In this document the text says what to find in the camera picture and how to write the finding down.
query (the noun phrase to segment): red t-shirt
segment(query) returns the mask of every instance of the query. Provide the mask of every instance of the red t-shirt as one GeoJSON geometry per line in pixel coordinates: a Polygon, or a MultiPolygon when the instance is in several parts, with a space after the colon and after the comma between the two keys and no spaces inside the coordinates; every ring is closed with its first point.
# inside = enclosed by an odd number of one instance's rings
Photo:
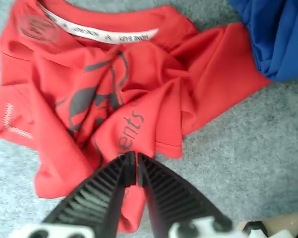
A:
{"type": "MultiPolygon", "coordinates": [[[[243,24],[200,33],[171,6],[108,14],[17,0],[0,61],[0,137],[38,151],[43,198],[126,151],[181,157],[184,135],[270,83],[243,24]]],[[[119,231],[138,228],[144,204],[141,188],[127,190],[119,231]]]]}

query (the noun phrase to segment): white zigzag stitching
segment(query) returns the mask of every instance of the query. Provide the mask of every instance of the white zigzag stitching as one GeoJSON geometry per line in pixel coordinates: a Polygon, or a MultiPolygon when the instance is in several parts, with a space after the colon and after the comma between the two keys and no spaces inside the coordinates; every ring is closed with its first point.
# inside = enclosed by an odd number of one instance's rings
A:
{"type": "Polygon", "coordinates": [[[12,111],[13,111],[13,105],[11,103],[8,103],[6,105],[4,116],[3,116],[3,122],[2,122],[3,127],[12,133],[21,135],[21,136],[26,137],[30,140],[34,140],[33,135],[31,133],[11,126],[12,111]]]}

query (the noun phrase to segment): gray lettering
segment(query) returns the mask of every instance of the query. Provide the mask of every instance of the gray lettering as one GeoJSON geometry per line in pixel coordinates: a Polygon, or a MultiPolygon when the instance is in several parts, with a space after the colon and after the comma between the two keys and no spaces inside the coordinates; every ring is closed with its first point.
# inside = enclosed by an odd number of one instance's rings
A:
{"type": "Polygon", "coordinates": [[[121,36],[121,37],[119,37],[119,41],[121,41],[121,42],[132,42],[133,37],[131,37],[131,36],[121,36]]]}
{"type": "Polygon", "coordinates": [[[67,26],[65,23],[62,23],[62,24],[60,25],[60,27],[63,28],[63,29],[67,29],[67,28],[68,28],[68,26],[67,26]]]}
{"type": "Polygon", "coordinates": [[[111,37],[110,37],[110,35],[105,36],[105,39],[106,40],[110,40],[110,41],[112,40],[111,37]]]}
{"type": "Polygon", "coordinates": [[[57,20],[53,17],[53,16],[50,16],[49,14],[45,14],[50,20],[54,21],[54,22],[57,22],[57,20]]]}
{"type": "Polygon", "coordinates": [[[129,132],[132,132],[133,134],[138,135],[137,132],[135,132],[134,130],[130,129],[128,126],[125,126],[123,134],[126,135],[126,136],[128,136],[128,137],[130,137],[130,138],[132,138],[132,139],[135,139],[135,138],[132,137],[131,135],[127,134],[127,130],[129,130],[129,132]]]}
{"type": "Polygon", "coordinates": [[[135,125],[131,122],[131,119],[130,118],[126,118],[124,117],[124,119],[127,121],[128,125],[132,125],[135,129],[140,129],[140,125],[135,125]]]}
{"type": "Polygon", "coordinates": [[[135,114],[134,110],[132,110],[131,115],[135,118],[139,118],[141,120],[141,123],[144,122],[144,117],[139,114],[135,114]]]}
{"type": "Polygon", "coordinates": [[[148,35],[134,36],[134,41],[143,41],[148,39],[149,39],[148,35]]]}
{"type": "Polygon", "coordinates": [[[122,148],[123,150],[129,150],[132,147],[132,145],[133,145],[133,141],[130,140],[129,141],[130,143],[128,145],[127,145],[127,142],[128,142],[128,138],[127,137],[120,137],[120,139],[119,139],[119,146],[120,146],[120,148],[122,148]]]}
{"type": "Polygon", "coordinates": [[[84,33],[84,34],[92,35],[92,36],[99,36],[99,34],[95,31],[86,30],[86,29],[82,29],[82,28],[79,28],[79,27],[74,28],[74,30],[79,31],[79,32],[84,33]]]}

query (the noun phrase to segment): blue cloth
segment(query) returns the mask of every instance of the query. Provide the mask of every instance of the blue cloth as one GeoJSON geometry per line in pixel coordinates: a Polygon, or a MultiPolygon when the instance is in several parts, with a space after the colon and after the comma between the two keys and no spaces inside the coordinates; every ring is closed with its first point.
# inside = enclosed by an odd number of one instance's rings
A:
{"type": "Polygon", "coordinates": [[[298,77],[298,0],[229,0],[251,35],[257,69],[273,81],[298,77]]]}

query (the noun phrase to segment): floor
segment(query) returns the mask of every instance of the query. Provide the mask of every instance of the floor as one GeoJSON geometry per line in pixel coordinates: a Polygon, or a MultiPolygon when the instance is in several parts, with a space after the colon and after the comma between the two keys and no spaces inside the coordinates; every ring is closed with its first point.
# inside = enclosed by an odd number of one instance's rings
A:
{"type": "MultiPolygon", "coordinates": [[[[238,21],[226,0],[70,0],[106,12],[172,4],[201,30],[238,21]]],[[[0,32],[12,0],[0,0],[0,32]]],[[[298,212],[298,80],[275,83],[184,139],[184,156],[157,158],[235,222],[298,212]]],[[[39,222],[58,202],[38,199],[35,151],[0,139],[0,238],[39,222]]],[[[147,211],[135,234],[152,237],[147,211]]]]}

